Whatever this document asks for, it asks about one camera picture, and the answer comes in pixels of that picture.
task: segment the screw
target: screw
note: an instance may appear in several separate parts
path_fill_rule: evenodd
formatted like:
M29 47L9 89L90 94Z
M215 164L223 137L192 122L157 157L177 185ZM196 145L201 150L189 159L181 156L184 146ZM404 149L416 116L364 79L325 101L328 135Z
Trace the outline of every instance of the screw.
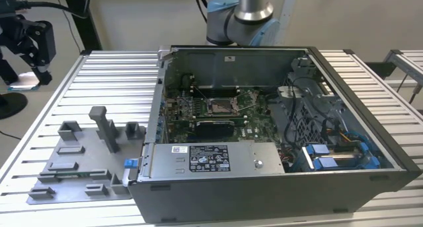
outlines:
M260 169L263 167L263 162L260 160L253 161L253 166Z

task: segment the silver metal cylinder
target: silver metal cylinder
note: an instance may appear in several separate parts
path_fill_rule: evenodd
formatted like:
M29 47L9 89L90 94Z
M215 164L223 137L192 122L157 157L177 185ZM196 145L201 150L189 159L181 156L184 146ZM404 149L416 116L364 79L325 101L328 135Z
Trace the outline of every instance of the silver metal cylinder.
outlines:
M243 21L260 21L273 13L273 6L268 0L239 0L235 16Z

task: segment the gray block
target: gray block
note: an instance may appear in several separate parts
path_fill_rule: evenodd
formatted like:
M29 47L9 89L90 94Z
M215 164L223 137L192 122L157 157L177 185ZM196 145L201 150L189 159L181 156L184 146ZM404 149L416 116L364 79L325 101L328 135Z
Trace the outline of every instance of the gray block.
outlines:
M114 194L122 195L122 194L128 194L129 193L128 188L122 185L122 183L118 180L116 174L113 174L113 176L112 176L110 188L112 188Z
M56 178L56 171L44 171L40 172L37 179L41 183L48 183L48 182L58 182L60 179Z
M137 122L128 122L125 126L125 134L128 140L144 139L145 130L140 128Z
M49 187L44 188L32 188L28 195L34 200L52 199L54 191Z
M101 173L90 173L89 177L92 180L109 180L112 178L112 174L106 169L94 169L92 170L94 172L101 172Z
M88 196L105 196L108 195L108 190L104 184L88 184L85 186L85 194Z
M98 137L104 140L109 152L114 153L120 150L116 143L117 131L113 122L109 123L106 120L105 113L105 107L92 107L88 116L97 124Z
M57 150L58 155L65 155L65 154L82 154L85 152L84 146L78 147L60 147Z
M64 121L58 128L58 135L64 141L76 141L73 132L81 131L76 121Z
M49 167L46 169L48 169L48 171L77 170L77 162L72 162L72 163L50 163Z

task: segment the power supply label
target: power supply label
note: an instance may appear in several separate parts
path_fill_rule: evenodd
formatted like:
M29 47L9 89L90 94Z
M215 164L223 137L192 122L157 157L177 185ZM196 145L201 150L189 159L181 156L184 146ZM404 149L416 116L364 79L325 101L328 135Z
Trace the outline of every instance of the power supply label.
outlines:
M231 171L227 145L189 146L189 171Z

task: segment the yellow wire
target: yellow wire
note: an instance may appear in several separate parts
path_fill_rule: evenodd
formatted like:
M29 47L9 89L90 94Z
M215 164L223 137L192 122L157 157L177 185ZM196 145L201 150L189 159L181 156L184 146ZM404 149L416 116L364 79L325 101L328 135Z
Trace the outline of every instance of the yellow wire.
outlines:
M348 141L348 142L352 142L349 139L348 139L348 137L345 137L345 135L341 133L341 132L339 132L340 133L340 135L343 136L343 138Z

